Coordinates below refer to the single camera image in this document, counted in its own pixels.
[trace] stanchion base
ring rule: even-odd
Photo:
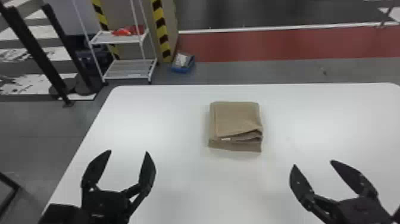
[[[65,103],[62,107],[63,108],[69,108],[69,107],[72,107],[74,104],[75,104],[75,101],[70,101],[68,104]]]
[[[76,86],[76,79],[63,79],[64,83],[65,83],[65,88],[64,88],[64,92],[65,94],[70,94],[74,91],[74,88]],[[49,88],[49,94],[55,98],[58,99],[58,97],[60,97],[60,95],[58,94],[57,90],[55,90],[54,86],[50,86]]]
[[[101,88],[103,87],[101,80],[94,77],[89,77],[89,78],[91,84],[90,87],[87,87],[85,82],[82,81],[82,79],[78,80],[75,86],[75,92],[77,94],[81,96],[88,96],[92,94],[97,94],[101,90]]]

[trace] white floor marking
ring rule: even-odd
[[[58,38],[58,35],[55,32],[54,28],[50,25],[29,26],[29,29],[36,39]],[[13,32],[13,30],[11,30],[11,28],[7,28],[0,33],[0,41],[10,41],[17,39],[17,35]]]
[[[39,18],[47,18],[46,14],[42,10],[37,10],[36,12],[25,17],[27,20],[35,20]]]
[[[179,34],[194,34],[194,33],[229,33],[229,32],[254,32],[267,30],[299,30],[299,29],[329,29],[329,28],[350,28],[350,27],[370,27],[379,26],[380,22],[365,22],[365,23],[336,23],[336,24],[312,24],[299,26],[263,26],[263,27],[245,27],[245,28],[230,28],[230,29],[204,29],[204,30],[179,30]],[[388,21],[386,26],[396,26],[398,22]]]
[[[60,74],[61,78],[74,78],[76,73]],[[14,83],[7,83],[0,87],[1,95],[49,95],[51,83],[44,74],[26,74],[14,78]],[[80,96],[69,94],[71,100],[92,100],[96,94]]]
[[[47,57],[51,61],[69,61],[70,56],[65,47],[55,46],[43,48]],[[1,62],[21,62],[30,58],[26,48],[13,48],[13,49],[0,49],[0,61]]]
[[[4,4],[5,7],[10,7],[10,6],[14,6],[14,7],[18,7],[22,4],[24,4],[25,2],[29,2],[30,0],[11,0],[8,1]]]
[[[383,13],[386,13],[388,9],[389,8],[379,8],[379,10]],[[400,7],[394,7],[389,17],[396,21],[400,21]]]

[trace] white wall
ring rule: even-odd
[[[83,34],[82,28],[72,0],[43,0],[49,3],[54,10],[57,19],[60,21],[62,28],[67,35],[81,35]],[[80,15],[85,24],[86,30],[89,33],[97,33],[99,30],[97,17],[93,10],[90,0],[75,0]]]

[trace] white table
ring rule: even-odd
[[[221,100],[260,104],[261,154],[207,147],[209,104]],[[154,188],[130,223],[321,223],[296,201],[289,172],[296,163],[317,193],[354,197],[331,159],[362,171],[392,213],[400,204],[400,88],[390,83],[118,87],[49,202],[79,206],[86,166],[108,149],[102,189],[119,191],[136,183],[145,151],[157,167]]]

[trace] black pole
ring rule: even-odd
[[[46,14],[50,23],[52,24],[54,30],[57,32],[58,36],[61,39],[62,44],[66,48],[68,54],[70,55],[72,62],[75,64],[76,69],[79,72],[80,77],[82,78],[83,83],[78,82],[78,86],[76,86],[76,92],[80,95],[90,95],[95,92],[98,92],[101,89],[102,85],[95,85],[98,82],[92,82],[89,76],[86,74],[86,70],[83,68],[80,63],[78,56],[75,53],[74,48],[71,46],[70,42],[67,40],[67,35],[65,34],[63,28],[60,25],[60,22],[57,19],[57,16],[54,13],[53,8],[50,4],[45,4],[42,6],[43,12]]]
[[[43,52],[39,42],[28,29],[28,26],[22,19],[18,10],[15,7],[5,8],[1,3],[0,13],[10,25],[10,28],[12,28],[14,33],[18,36],[22,44],[29,51],[30,55],[44,72],[45,76],[49,79],[58,95],[65,102],[65,106],[72,106],[73,103],[68,99],[66,94],[67,85],[64,83],[53,64],[51,64],[47,55]]]

